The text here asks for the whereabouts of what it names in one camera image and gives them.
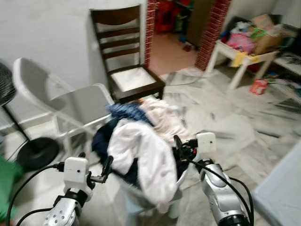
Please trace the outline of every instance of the gray chair seat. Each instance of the gray chair seat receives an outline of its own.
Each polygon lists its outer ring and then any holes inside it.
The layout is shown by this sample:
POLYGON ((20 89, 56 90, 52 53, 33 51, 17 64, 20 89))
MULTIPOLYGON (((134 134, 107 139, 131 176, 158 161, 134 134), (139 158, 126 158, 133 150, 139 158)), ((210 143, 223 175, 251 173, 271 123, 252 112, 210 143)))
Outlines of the gray chair seat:
POLYGON ((54 109, 83 124, 109 115, 105 109, 107 104, 106 97, 97 86, 84 87, 50 101, 54 109))

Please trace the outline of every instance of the yellow paper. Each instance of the yellow paper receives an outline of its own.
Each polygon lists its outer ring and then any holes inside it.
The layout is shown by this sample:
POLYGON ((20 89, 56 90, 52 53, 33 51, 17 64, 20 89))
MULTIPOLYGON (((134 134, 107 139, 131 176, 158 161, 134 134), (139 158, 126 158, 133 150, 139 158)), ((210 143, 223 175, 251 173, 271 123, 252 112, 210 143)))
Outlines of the yellow paper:
POLYGON ((251 60, 252 60, 253 63, 258 63, 258 61, 259 61, 259 56, 258 56, 258 55, 257 55, 257 56, 253 56, 253 57, 251 58, 251 60))
POLYGON ((243 62, 243 59, 247 55, 247 52, 238 52, 236 58, 232 61, 231 67, 240 67, 243 62))

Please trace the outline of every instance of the white cloth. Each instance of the white cloth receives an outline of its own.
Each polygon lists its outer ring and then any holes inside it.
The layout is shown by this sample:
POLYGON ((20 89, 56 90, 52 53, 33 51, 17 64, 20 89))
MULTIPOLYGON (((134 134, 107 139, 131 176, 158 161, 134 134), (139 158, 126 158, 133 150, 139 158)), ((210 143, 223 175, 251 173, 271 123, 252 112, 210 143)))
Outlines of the white cloth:
POLYGON ((113 131, 108 154, 112 168, 126 174, 138 157, 138 178, 145 197, 166 212, 177 190, 171 147, 144 122, 122 119, 113 131))
POLYGON ((144 101, 140 108, 146 112, 148 119, 155 125, 156 133, 169 142, 171 146, 175 146, 174 135, 178 135, 182 142, 191 138, 181 118, 165 100, 150 97, 144 101))

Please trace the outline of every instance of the white chair seat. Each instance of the white chair seat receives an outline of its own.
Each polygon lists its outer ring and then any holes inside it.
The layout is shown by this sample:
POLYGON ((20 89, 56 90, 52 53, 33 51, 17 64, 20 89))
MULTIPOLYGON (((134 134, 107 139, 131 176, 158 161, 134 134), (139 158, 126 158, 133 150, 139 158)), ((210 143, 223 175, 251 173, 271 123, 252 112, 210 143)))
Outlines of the white chair seat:
POLYGON ((147 86, 156 82, 142 67, 127 71, 117 72, 111 75, 122 92, 147 86))

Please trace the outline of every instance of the clothes pile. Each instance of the clothes pile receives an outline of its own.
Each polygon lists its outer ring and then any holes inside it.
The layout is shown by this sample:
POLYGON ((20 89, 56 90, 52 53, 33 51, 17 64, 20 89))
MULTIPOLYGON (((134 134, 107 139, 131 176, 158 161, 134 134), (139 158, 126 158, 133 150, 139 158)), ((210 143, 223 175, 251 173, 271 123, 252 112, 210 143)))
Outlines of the clothes pile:
POLYGON ((164 100, 154 98, 107 109, 112 119, 92 142, 100 163, 113 156, 114 174, 141 189, 154 205, 168 204, 177 190, 177 180, 188 167, 173 151, 174 135, 184 142, 191 138, 182 119, 164 100))

